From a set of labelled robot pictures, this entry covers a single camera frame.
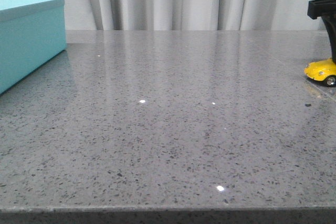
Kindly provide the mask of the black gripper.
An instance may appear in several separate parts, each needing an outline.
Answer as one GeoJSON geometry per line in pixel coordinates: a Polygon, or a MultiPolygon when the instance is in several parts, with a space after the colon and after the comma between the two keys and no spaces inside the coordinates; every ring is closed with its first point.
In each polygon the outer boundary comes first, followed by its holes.
{"type": "Polygon", "coordinates": [[[322,17],[329,36],[331,59],[335,63],[335,0],[311,0],[308,2],[307,15],[311,19],[322,17]]]}

